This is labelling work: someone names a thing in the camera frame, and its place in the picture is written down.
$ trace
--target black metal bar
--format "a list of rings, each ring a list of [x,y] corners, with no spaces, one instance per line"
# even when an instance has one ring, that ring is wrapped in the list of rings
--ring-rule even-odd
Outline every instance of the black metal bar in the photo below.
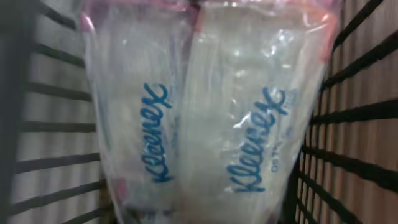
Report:
[[[96,210],[94,210],[92,212],[88,212],[86,214],[82,214],[82,215],[80,215],[80,216],[78,216],[76,218],[73,218],[73,219],[71,219],[71,220],[69,220],[67,222],[64,222],[62,224],[82,224],[82,223],[86,223],[86,222],[88,222],[90,220],[93,220],[93,219],[98,218],[98,217],[100,217],[102,215],[105,215],[106,213],[111,211],[111,209],[112,209],[111,205],[107,206],[107,207],[104,207],[104,208],[99,208],[99,209],[96,209]]]
[[[49,195],[34,197],[29,200],[14,204],[11,208],[11,215],[16,215],[33,208],[43,207],[60,200],[71,198],[87,192],[92,192],[94,190],[99,190],[105,185],[106,182],[101,180],[98,182],[81,185],[79,187],[74,187],[72,189],[61,190]]]
[[[333,209],[340,217],[341,220],[346,223],[362,223],[356,215],[350,212],[344,205],[338,200],[334,199],[321,185],[318,185],[314,180],[312,180],[309,176],[305,175],[302,172],[298,173],[298,176],[304,181],[308,186],[315,191],[321,199],[323,199],[331,209]]]
[[[81,68],[85,67],[85,62],[83,59],[71,55],[70,53],[63,52],[61,50],[55,50],[44,44],[36,44],[35,51],[39,54],[46,55],[50,58],[54,58],[72,65],[76,65],[77,67]]]
[[[287,184],[286,197],[283,204],[283,216],[286,223],[296,222],[296,203],[297,203],[297,193],[299,188],[299,176],[297,171],[300,169],[300,156],[298,156],[292,174],[289,177]]]
[[[330,88],[336,83],[340,83],[347,78],[353,77],[359,71],[364,68],[371,66],[378,60],[382,60],[387,55],[393,53],[398,49],[398,30],[391,34],[389,37],[384,39],[381,44],[365,53],[362,57],[356,59],[351,65],[348,65],[345,69],[338,72],[329,78],[323,85],[322,90]]]
[[[303,164],[302,164],[302,167],[300,168],[300,170],[302,170],[303,172],[305,172],[306,160],[307,160],[307,154],[303,153]],[[299,198],[300,200],[303,200],[303,193],[304,193],[304,181],[301,181],[300,198]],[[300,222],[300,219],[301,219],[301,212],[298,214],[298,222]]]
[[[363,179],[373,181],[378,186],[398,193],[398,172],[387,170],[378,165],[352,159],[343,155],[303,146],[303,152],[314,155],[319,159],[330,162],[334,166],[342,167]]]
[[[48,159],[35,159],[30,161],[20,161],[16,164],[16,174],[30,172],[34,170],[50,169],[61,166],[84,164],[100,160],[99,153],[85,155],[62,156]]]
[[[66,88],[60,88],[55,86],[50,86],[41,83],[28,82],[27,91],[33,93],[40,93],[44,95],[57,96],[61,98],[66,98],[70,100],[83,100],[91,102],[91,95],[83,91],[68,90]]]
[[[0,3],[0,223],[7,223],[38,0]]]
[[[24,121],[23,132],[61,132],[61,133],[93,133],[95,124],[91,123],[49,123],[40,121]]]
[[[368,18],[377,7],[383,2],[383,0],[370,0],[366,5],[355,15],[354,19],[349,22],[349,24],[342,30],[335,40],[335,44],[333,46],[333,51],[342,44],[347,37],[354,31],[356,28],[361,25],[366,18]]]
[[[297,205],[301,211],[303,211],[304,214],[304,220],[308,220],[309,224],[317,224],[317,221],[313,218],[312,214],[307,210],[303,202],[298,198],[297,199]]]
[[[73,19],[61,15],[59,12],[55,11],[51,7],[48,7],[48,5],[42,2],[39,2],[39,12],[62,26],[76,30],[76,24]]]
[[[311,124],[332,124],[342,122],[369,121],[375,119],[398,118],[398,99],[387,100],[350,110],[316,116]]]

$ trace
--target kleenex package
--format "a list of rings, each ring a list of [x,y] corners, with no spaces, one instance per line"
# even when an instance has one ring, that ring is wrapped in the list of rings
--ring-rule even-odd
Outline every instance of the kleenex package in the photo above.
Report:
[[[205,1],[180,129],[180,223],[274,223],[337,25],[332,1]]]
[[[101,162],[120,223],[170,223],[195,11],[183,1],[87,0],[81,14]]]

